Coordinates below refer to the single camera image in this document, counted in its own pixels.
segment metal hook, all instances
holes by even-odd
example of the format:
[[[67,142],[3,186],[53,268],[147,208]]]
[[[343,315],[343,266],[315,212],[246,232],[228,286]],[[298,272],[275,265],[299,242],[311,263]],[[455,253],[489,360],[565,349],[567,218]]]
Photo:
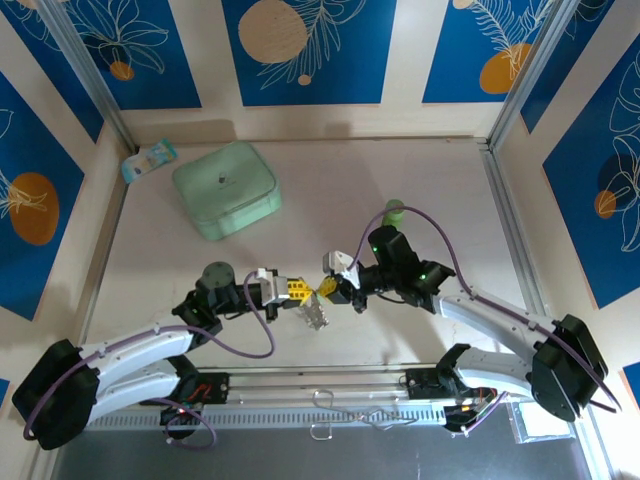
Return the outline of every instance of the metal hook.
[[[329,405],[321,405],[318,400],[319,395],[328,395]],[[375,410],[371,410],[369,412],[352,412],[350,410],[346,410],[344,408],[338,408],[333,406],[333,400],[335,399],[335,394],[331,390],[316,390],[313,392],[312,402],[317,408],[321,408],[323,410],[328,410],[330,412],[339,413],[343,416],[344,420],[321,420],[319,422],[313,423],[311,428],[309,429],[309,434],[311,438],[314,440],[325,441],[331,440],[333,438],[333,424],[338,423],[354,423],[360,422],[365,425],[369,425],[376,430],[380,430],[382,432],[386,432],[390,428],[393,428],[398,425],[411,425],[418,421],[417,418],[407,419],[402,415],[398,415],[393,412],[388,412],[383,408],[376,408]],[[389,420],[397,420],[401,423],[392,423],[388,425],[384,425],[381,422],[372,420],[376,415],[380,414],[380,417],[384,421]],[[316,435],[316,429],[319,427],[325,426],[328,428],[328,434],[326,436]]]

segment mint green container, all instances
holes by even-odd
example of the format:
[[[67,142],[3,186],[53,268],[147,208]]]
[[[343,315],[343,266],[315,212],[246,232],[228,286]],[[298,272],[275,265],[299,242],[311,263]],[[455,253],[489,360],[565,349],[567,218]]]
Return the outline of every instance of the mint green container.
[[[177,168],[173,184],[207,240],[231,235],[282,205],[280,183],[246,142],[231,143]]]

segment small packet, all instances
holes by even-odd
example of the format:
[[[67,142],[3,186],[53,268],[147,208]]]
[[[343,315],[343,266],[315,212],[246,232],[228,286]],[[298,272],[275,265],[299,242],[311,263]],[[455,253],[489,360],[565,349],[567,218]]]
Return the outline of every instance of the small packet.
[[[155,170],[176,158],[178,158],[178,154],[175,149],[169,140],[163,138],[145,153],[137,153],[127,158],[122,163],[122,176],[125,182],[131,183],[145,173]]]

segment box lid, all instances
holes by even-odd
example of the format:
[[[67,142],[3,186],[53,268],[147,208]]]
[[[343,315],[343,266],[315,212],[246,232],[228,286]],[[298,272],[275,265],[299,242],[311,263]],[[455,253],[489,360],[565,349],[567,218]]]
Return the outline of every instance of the box lid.
[[[269,166],[247,142],[231,143],[177,168],[173,183],[198,223],[237,213],[278,187]]]

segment white table surface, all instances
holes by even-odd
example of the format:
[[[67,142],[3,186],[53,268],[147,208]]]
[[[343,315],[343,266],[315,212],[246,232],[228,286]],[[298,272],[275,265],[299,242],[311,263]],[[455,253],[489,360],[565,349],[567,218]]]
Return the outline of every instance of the white table surface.
[[[322,256],[355,253],[369,219],[391,198],[423,209],[451,237],[474,285],[512,303],[522,296],[478,146],[472,140],[358,140],[265,142],[255,146],[279,177],[282,208],[218,242],[204,240],[189,223],[171,174],[214,145],[178,148],[177,162],[133,183],[88,329],[102,341],[170,315],[194,288],[204,267],[230,263],[240,282],[260,266],[302,276],[317,286]],[[442,240],[424,220],[405,213],[402,231],[421,258],[451,265]],[[365,249],[363,263],[373,262]],[[445,291],[459,289],[450,279]],[[331,324],[320,332],[295,310],[280,310],[271,324],[277,341],[266,360],[233,356],[207,344],[188,354],[200,367],[365,365],[437,362],[457,342],[495,351],[498,345],[465,325],[424,310],[377,298],[362,315],[350,306],[326,307]],[[268,349],[252,315],[224,321],[218,338],[241,350]]]

